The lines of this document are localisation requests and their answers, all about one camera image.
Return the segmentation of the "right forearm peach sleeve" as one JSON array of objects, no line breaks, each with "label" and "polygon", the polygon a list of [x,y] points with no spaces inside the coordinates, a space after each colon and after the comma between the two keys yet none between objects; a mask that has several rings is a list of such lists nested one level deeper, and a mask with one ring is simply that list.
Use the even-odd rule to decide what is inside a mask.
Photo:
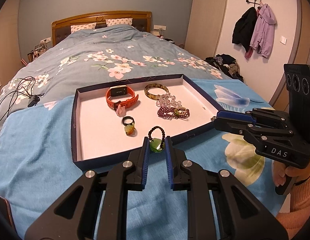
[{"label": "right forearm peach sleeve", "polygon": [[310,217],[310,178],[293,186],[290,194],[290,212],[279,213],[277,219],[293,239]]}]

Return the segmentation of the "right hand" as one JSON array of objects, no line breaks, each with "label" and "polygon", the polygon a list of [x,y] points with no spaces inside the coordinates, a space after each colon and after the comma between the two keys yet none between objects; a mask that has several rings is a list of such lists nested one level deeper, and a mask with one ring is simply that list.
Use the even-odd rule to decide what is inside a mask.
[{"label": "right hand", "polygon": [[296,182],[305,181],[310,178],[310,163],[304,169],[299,169],[293,166],[286,167],[285,164],[282,164],[277,161],[272,163],[272,178],[276,186],[283,186],[286,182],[286,176],[296,177]]}]

